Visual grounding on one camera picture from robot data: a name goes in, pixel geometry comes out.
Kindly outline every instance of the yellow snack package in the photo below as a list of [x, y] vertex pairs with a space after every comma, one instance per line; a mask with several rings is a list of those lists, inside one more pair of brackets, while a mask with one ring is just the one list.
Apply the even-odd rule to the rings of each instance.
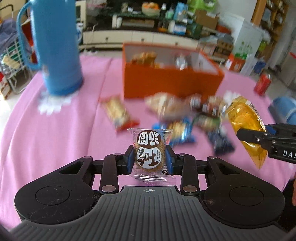
[[[232, 104], [226, 110], [229, 121], [235, 133], [241, 129], [254, 131], [266, 131], [266, 127], [255, 109], [254, 105], [242, 96], [233, 100]], [[242, 141], [255, 165], [260, 169], [264, 164], [267, 151], [260, 145]]]

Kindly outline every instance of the white circle label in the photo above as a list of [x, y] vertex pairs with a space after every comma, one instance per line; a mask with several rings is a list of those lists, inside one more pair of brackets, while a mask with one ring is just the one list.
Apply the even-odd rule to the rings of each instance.
[[157, 147], [152, 149], [140, 147], [136, 155], [138, 165], [145, 169], [155, 168], [161, 161], [161, 152]]

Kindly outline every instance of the white drawer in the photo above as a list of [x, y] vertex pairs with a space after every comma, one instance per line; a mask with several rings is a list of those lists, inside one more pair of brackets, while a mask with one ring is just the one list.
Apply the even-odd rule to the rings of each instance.
[[143, 31], [133, 31], [133, 36], [131, 40], [133, 42], [152, 43], [153, 36], [154, 36], [154, 33], [143, 32]]
[[172, 36], [169, 34], [154, 34], [153, 43], [170, 44], [196, 49], [198, 41], [185, 37]]
[[110, 31], [91, 31], [83, 32], [83, 44], [114, 44], [130, 42], [132, 31], [110, 30]]

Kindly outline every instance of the pitcher handle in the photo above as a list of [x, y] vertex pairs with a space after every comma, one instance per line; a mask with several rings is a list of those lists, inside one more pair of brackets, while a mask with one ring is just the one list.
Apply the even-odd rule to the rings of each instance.
[[34, 64], [32, 63], [29, 58], [28, 55], [26, 53], [25, 50], [25, 40], [24, 37], [25, 35], [22, 32], [22, 25], [21, 25], [21, 18], [22, 15], [24, 14], [24, 12], [27, 10], [28, 7], [32, 7], [32, 4], [30, 1], [28, 1], [20, 10], [18, 16], [17, 16], [17, 22], [16, 22], [16, 27], [17, 27], [17, 35], [19, 38], [19, 43], [20, 43], [20, 49], [22, 51], [22, 55], [23, 55], [23, 60], [25, 62], [25, 64], [31, 69], [31, 70], [41, 70], [41, 64], [37, 63]]

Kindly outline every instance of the red can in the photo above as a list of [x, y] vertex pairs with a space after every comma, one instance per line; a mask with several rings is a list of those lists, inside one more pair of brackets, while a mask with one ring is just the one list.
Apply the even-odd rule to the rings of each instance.
[[271, 84], [270, 74], [262, 73], [254, 88], [254, 91], [258, 95], [262, 96], [265, 94], [270, 84]]

